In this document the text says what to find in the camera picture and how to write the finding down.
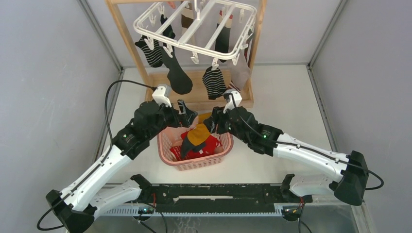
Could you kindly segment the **pink plastic basket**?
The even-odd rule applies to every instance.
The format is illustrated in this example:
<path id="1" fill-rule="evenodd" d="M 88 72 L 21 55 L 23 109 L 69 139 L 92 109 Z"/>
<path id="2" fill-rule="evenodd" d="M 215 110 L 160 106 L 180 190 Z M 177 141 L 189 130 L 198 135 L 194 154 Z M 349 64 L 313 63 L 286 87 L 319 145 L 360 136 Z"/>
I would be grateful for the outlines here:
<path id="1" fill-rule="evenodd" d="M 182 160 L 174 162 L 172 160 L 172 153 L 170 148 L 174 146 L 181 146 L 182 138 L 181 134 L 187 132 L 196 127 L 198 124 L 198 117 L 194 120 L 193 124 L 189 128 L 172 128 L 167 127 L 157 136 L 157 146 L 159 157 L 165 164 L 176 168 L 179 171 L 191 170 L 200 167 L 211 166 L 220 163 L 224 157 L 233 148 L 233 137 L 229 133 L 224 134 L 211 134 L 218 140 L 220 140 L 223 152 L 195 159 Z"/>

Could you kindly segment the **yellow brown striped sock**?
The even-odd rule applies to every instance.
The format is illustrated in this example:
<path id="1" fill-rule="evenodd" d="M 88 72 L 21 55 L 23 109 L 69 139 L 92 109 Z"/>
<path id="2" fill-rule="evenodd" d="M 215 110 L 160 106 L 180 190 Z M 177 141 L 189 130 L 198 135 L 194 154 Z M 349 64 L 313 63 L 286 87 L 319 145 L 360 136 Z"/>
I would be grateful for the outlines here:
<path id="1" fill-rule="evenodd" d="M 188 131 L 185 139 L 187 139 L 191 145 L 199 146 L 204 143 L 210 136 L 210 131 L 204 124 L 204 121 L 211 117 L 212 113 L 203 113 L 198 116 L 198 124 L 195 128 Z"/>

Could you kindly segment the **dark blue sock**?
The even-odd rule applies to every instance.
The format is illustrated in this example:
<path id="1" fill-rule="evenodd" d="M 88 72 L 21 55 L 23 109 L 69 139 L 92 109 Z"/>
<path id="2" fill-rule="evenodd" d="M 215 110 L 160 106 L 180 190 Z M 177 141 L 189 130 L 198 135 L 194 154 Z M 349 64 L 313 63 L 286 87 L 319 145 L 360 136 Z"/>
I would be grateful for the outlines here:
<path id="1" fill-rule="evenodd" d="M 199 152 L 206 146 L 205 142 L 202 142 L 199 145 L 194 145 L 190 142 L 190 140 L 186 137 L 182 141 L 181 150 L 180 150 L 180 158 L 184 160 L 186 156 L 192 151 L 194 153 Z"/>

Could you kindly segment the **red snowflake sock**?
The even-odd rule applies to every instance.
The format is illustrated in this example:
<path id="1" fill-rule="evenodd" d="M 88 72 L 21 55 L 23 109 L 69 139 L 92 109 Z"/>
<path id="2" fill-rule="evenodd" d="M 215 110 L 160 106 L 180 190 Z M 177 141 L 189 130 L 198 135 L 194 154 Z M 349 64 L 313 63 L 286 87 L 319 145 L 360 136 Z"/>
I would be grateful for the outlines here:
<path id="1" fill-rule="evenodd" d="M 181 146 L 174 146 L 170 148 L 170 152 L 172 153 L 172 160 L 174 162 L 182 161 L 181 156 Z"/>

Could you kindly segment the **plain red sock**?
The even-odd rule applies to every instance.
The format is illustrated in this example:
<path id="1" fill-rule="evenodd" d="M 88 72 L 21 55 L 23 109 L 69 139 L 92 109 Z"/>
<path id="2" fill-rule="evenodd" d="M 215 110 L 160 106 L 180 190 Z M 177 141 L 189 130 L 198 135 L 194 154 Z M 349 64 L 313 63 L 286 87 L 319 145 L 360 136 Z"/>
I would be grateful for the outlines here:
<path id="1" fill-rule="evenodd" d="M 188 131 L 181 134 L 182 140 L 186 137 L 187 133 L 188 133 Z M 200 150 L 200 151 L 197 152 L 197 153 L 194 153 L 194 152 L 191 151 L 191 152 L 186 156 L 186 158 L 185 158 L 184 160 L 206 157 L 206 156 L 203 156 L 202 153 L 203 153 L 202 150 Z"/>

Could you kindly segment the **red white striped sock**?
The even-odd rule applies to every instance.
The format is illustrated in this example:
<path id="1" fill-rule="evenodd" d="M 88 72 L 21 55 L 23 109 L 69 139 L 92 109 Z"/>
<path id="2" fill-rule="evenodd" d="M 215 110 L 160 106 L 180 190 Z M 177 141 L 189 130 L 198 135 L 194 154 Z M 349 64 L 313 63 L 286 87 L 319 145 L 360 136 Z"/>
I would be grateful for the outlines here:
<path id="1" fill-rule="evenodd" d="M 209 155 L 222 153 L 223 148 L 222 148 L 220 140 L 210 135 L 206 139 L 205 146 L 202 148 L 202 151 L 203 151 L 202 153 L 203 156 L 209 156 Z"/>

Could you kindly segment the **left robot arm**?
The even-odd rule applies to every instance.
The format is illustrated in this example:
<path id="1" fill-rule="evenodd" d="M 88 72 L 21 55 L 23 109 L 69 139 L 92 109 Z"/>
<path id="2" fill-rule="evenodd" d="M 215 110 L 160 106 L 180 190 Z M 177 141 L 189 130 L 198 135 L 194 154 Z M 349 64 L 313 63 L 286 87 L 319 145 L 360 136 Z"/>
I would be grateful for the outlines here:
<path id="1" fill-rule="evenodd" d="M 60 220 L 70 233 L 83 233 L 107 211 L 125 202 L 147 202 L 152 196 L 151 184 L 141 175 L 134 175 L 125 183 L 101 192 L 100 189 L 119 170 L 131 163 L 149 147 L 150 141 L 167 127 L 188 128 L 198 116 L 183 100 L 179 109 L 169 99 L 171 87 L 161 84 L 152 87 L 153 100 L 143 102 L 134 117 L 116 136 L 111 133 L 110 146 L 76 181 L 61 191 L 51 190 L 46 195 L 48 213 Z"/>

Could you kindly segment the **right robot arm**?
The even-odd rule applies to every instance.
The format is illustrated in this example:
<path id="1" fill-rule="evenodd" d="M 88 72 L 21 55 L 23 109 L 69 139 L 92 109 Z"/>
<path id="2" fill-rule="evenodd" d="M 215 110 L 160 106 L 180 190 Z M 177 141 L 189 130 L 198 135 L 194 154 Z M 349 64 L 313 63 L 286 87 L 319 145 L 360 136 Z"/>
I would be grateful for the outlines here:
<path id="1" fill-rule="evenodd" d="M 297 161 L 321 172 L 319 176 L 286 175 L 280 191 L 287 202 L 298 197 L 332 194 L 346 204 L 360 206 L 364 193 L 369 190 L 370 175 L 380 181 L 372 190 L 384 185 L 383 179 L 368 168 L 362 153 L 327 151 L 304 143 L 281 129 L 259 123 L 243 107 L 227 111 L 215 107 L 203 123 L 210 133 L 229 133 L 255 153 Z"/>

